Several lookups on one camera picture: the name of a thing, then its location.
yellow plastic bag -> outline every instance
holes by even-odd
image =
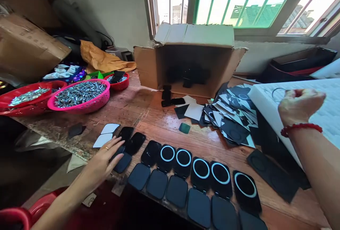
[[[87,73],[95,71],[111,72],[111,71],[133,71],[136,68],[135,62],[125,62],[119,57],[110,55],[96,47],[90,41],[81,41],[80,45],[81,57],[89,65],[86,68]]]

cardboard box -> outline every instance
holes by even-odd
[[[234,48],[234,30],[226,25],[162,23],[155,36],[155,48],[134,47],[139,79],[143,86],[161,89],[168,84],[171,66],[199,64],[209,70],[205,84],[184,88],[183,82],[171,84],[173,93],[214,98],[220,86],[229,81],[248,50]]]
[[[26,19],[16,14],[0,17],[0,73],[38,82],[70,52]]]

white wall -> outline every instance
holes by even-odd
[[[76,3],[95,29],[115,39],[117,47],[150,45],[144,0],[65,0]]]
[[[79,10],[100,31],[107,32],[115,39],[118,47],[130,51],[133,46],[150,46],[144,0],[65,0],[76,3]],[[270,59],[315,45],[299,43],[255,43],[236,41],[236,47],[247,47],[237,72],[260,73]],[[331,39],[325,48],[340,51],[340,34]]]

red bracelet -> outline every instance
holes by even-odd
[[[300,129],[300,128],[314,128],[316,130],[318,130],[319,132],[322,133],[322,128],[316,124],[312,124],[312,123],[299,123],[299,124],[292,124],[292,125],[288,125],[286,127],[284,127],[281,130],[281,135],[283,137],[287,137],[288,138],[288,131],[292,130],[292,129]]]

white ring light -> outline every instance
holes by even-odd
[[[179,152],[181,152],[181,151],[184,151],[184,152],[186,152],[188,155],[189,155],[189,163],[187,163],[187,164],[182,164],[182,163],[180,163],[179,161],[178,161],[178,154],[179,154]],[[177,153],[176,153],[176,160],[177,160],[177,162],[178,162],[178,164],[180,165],[180,166],[182,166],[182,167],[187,167],[190,163],[191,163],[191,155],[190,155],[190,153],[188,152],[188,151],[186,151],[186,150],[184,150],[184,149],[181,149],[181,150],[178,150],[177,151]]]
[[[195,163],[196,163],[197,161],[202,161],[202,162],[204,162],[205,165],[206,165],[206,167],[208,168],[208,173],[207,173],[205,176],[201,176],[201,175],[199,175],[199,174],[196,172]],[[206,163],[206,161],[204,161],[203,159],[196,158],[195,161],[194,161],[194,163],[192,164],[192,168],[194,169],[195,174],[196,174],[199,178],[201,178],[201,179],[206,179],[207,177],[209,177],[209,174],[210,174],[209,165],[208,165],[208,164]]]
[[[237,184],[237,177],[239,176],[239,175],[243,175],[243,176],[246,176],[247,177],[247,179],[249,179],[250,180],[250,182],[253,184],[253,187],[254,187],[254,193],[252,194],[252,195],[248,195],[248,194],[246,194],[245,192],[243,192],[242,191],[242,189],[238,186],[238,184]],[[234,177],[234,179],[235,179],[235,184],[236,184],[236,186],[237,186],[237,188],[241,191],[241,193],[242,194],[244,194],[246,197],[249,197],[249,198],[254,198],[255,196],[256,196],[256,194],[257,194],[257,191],[256,191],[256,187],[255,187],[255,184],[253,183],[253,181],[247,176],[247,175],[245,175],[245,174],[243,174],[243,173],[236,173],[235,174],[235,177]]]
[[[171,158],[171,159],[165,159],[165,158],[163,157],[163,155],[162,155],[163,149],[165,149],[166,147],[169,147],[169,148],[172,149],[173,155],[172,155],[172,158]],[[171,147],[171,146],[169,146],[169,145],[166,145],[166,146],[162,147],[162,149],[161,149],[161,151],[160,151],[160,157],[161,157],[164,161],[170,162],[170,161],[175,157],[175,150],[174,150],[174,148]]]
[[[248,96],[244,95],[244,94],[239,94],[238,97],[240,97],[241,99],[244,99],[244,100],[246,100],[248,98]]]
[[[214,174],[214,166],[215,165],[220,165],[220,166],[222,166],[225,170],[226,170],[226,172],[228,173],[228,179],[225,181],[225,182],[222,182],[222,181],[220,181],[216,176],[215,176],[215,174]],[[220,164],[220,163],[213,163],[212,164],[212,167],[211,167],[211,173],[212,173],[212,175],[214,176],[214,178],[215,178],[215,180],[217,180],[219,183],[221,183],[222,185],[226,185],[226,184],[228,184],[229,182],[230,182],[230,174],[229,174],[229,171],[227,170],[227,168],[223,165],[223,164]]]

